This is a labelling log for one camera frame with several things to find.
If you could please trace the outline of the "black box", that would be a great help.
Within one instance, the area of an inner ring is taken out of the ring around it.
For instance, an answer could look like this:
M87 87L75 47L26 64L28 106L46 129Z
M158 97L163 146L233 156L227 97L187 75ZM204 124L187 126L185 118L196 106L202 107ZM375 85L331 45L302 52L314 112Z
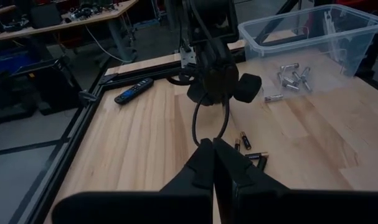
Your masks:
M49 115L80 106L82 90L71 69L60 58L0 71L0 124Z

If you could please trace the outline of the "black monitor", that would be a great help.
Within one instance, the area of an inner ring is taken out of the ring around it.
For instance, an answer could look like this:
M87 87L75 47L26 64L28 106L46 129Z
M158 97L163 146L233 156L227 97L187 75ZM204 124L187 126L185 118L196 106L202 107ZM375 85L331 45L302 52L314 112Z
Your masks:
M35 6L30 10L29 15L31 25L35 29L56 26L62 23L62 17L55 2Z

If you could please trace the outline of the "black remote control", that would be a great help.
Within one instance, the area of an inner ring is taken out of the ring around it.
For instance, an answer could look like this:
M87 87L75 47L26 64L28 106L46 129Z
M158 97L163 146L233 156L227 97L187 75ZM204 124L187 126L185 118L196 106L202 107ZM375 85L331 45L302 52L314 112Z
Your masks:
M145 78L137 84L133 85L131 88L127 89L120 95L118 95L114 102L118 105L125 105L135 99L140 94L144 93L154 85L154 80L152 78Z

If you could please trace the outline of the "grey clamp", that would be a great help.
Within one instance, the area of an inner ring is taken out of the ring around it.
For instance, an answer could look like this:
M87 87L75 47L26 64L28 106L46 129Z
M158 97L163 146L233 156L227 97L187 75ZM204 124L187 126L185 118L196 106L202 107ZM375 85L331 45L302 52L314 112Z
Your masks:
M88 91L80 91L78 93L78 98L83 106L90 105L98 101L98 97L89 93Z

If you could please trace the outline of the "dark blue crate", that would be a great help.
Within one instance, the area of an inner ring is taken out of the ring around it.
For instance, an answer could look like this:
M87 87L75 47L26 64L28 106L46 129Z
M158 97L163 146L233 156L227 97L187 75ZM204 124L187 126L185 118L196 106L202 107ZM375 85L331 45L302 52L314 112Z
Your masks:
M14 73L21 67L41 61L52 60L53 58L49 51L41 52L40 50L30 47L0 50L0 73Z

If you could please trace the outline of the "clear plastic storage bin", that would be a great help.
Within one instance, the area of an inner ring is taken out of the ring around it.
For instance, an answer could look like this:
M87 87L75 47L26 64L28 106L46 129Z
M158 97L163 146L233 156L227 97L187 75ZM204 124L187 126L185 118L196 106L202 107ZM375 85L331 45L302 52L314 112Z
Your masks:
M245 41L246 61L256 65L262 78L263 97L284 99L315 95L346 86L366 57L378 34L378 16L340 4L327 4L246 21L238 26ZM294 70L280 66L299 63ZM310 67L307 80L298 82L300 91L282 85L283 77L294 81ZM303 84L312 88L308 92Z

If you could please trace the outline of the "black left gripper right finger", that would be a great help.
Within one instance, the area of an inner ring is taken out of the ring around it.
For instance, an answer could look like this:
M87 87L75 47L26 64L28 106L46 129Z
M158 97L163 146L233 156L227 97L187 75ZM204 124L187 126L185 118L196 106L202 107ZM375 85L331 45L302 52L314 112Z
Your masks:
M288 189L223 139L214 139L214 187L221 224L248 224Z

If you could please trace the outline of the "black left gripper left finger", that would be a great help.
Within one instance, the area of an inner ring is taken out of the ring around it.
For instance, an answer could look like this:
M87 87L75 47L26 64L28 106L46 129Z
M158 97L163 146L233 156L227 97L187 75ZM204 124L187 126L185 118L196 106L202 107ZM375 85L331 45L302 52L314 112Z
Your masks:
M212 224L214 148L202 139L183 168L159 192L161 224Z

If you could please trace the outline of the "silver metal bracket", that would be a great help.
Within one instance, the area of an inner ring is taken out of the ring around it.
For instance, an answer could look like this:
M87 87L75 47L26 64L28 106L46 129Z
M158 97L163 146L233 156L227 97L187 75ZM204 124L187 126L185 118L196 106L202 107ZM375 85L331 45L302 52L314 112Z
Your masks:
M181 47L179 49L180 57L181 57L181 67L184 68L188 64L196 64L196 53L193 47L189 47L189 51L185 47Z

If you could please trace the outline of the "wooden background desk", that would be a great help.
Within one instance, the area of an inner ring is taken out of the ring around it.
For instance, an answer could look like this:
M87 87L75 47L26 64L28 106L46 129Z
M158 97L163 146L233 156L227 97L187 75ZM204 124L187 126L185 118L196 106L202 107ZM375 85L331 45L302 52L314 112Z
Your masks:
M117 22L121 19L122 15L130 8L132 8L136 3L138 3L138 0L121 2L118 6L115 6L115 10L106 11L101 14L91 16L85 20L77 20L70 23L61 23L55 26L49 26L40 29L28 27L15 32L2 32L0 33L0 41L14 40L19 37L27 37L28 46L34 51L34 53L37 53L41 60L50 60L53 59L53 56L48 51L47 47L43 43L39 42L34 37L34 35L73 28L77 26L85 26L86 30L88 30L89 24L106 21L112 39L117 47L118 54L120 55L118 60L123 63L132 63L135 60L134 54L128 50L128 47L125 47L123 45L123 38L118 29Z

